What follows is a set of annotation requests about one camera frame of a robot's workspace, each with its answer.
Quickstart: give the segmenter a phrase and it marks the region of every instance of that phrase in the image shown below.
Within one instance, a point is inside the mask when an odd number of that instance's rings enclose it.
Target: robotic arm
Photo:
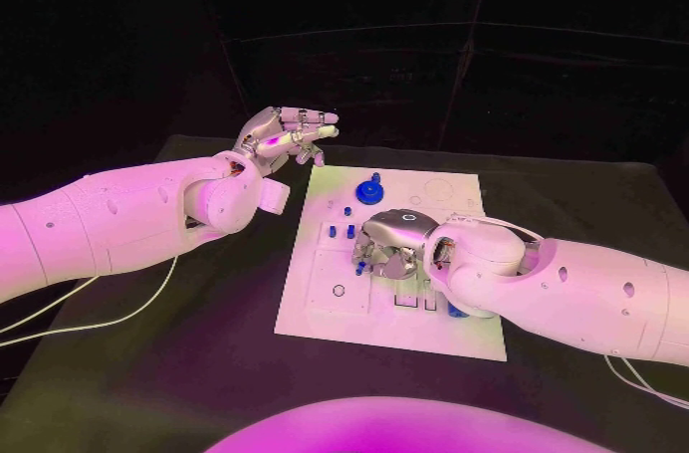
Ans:
[[[281,214],[289,188],[265,178],[296,156],[322,165],[315,139],[333,113],[266,108],[233,150],[86,175],[0,206],[0,303],[57,282],[141,269],[237,232],[256,208]]]
[[[376,249],[386,263],[371,264]],[[467,314],[500,315],[583,350],[689,366],[687,271],[497,219],[452,215],[439,225],[405,209],[366,221],[353,262],[390,279],[410,277],[419,262]]]

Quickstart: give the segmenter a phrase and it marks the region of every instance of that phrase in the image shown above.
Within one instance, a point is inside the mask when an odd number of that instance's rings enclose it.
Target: black table surface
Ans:
[[[173,136],[160,160],[230,146],[229,139]],[[344,146],[328,146],[325,157],[334,165],[475,173],[491,217],[689,268],[687,223],[647,164]],[[294,162],[279,169],[272,178],[291,186],[282,215],[258,211],[237,234],[178,258],[138,316],[41,340],[0,410],[0,450],[198,452],[295,406],[390,395],[488,408],[615,451],[686,451],[686,411],[622,384],[599,355],[507,321],[507,362],[272,332],[308,175]],[[99,279],[53,328],[134,310],[168,267]],[[637,363],[658,389],[689,397],[686,368]]]

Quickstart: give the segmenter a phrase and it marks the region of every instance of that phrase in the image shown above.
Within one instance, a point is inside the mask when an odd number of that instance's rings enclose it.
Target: circular hole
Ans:
[[[622,290],[627,297],[634,297],[634,285],[629,282],[624,284]]]

